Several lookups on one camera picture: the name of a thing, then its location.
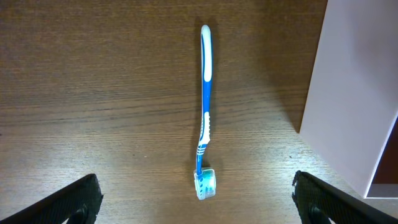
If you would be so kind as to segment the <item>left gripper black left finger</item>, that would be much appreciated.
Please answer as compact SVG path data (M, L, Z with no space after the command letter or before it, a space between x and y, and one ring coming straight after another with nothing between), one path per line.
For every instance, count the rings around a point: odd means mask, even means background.
M103 194L95 174L88 174L1 223L94 223Z

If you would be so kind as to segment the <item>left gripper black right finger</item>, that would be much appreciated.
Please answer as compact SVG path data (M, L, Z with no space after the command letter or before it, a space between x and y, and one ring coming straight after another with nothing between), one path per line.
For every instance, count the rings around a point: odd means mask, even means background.
M292 193L301 222L397 224L394 218L322 181L308 172L295 173Z

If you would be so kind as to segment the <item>blue white toothbrush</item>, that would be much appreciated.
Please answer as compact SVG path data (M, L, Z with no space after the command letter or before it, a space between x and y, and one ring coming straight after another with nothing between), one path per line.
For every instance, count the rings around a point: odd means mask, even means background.
M195 167L193 172L195 190L199 200L204 200L216 195L215 170L203 168L203 158L208 143L210 142L210 100L213 80L213 47L211 30L208 25L201 27L201 127L198 140Z

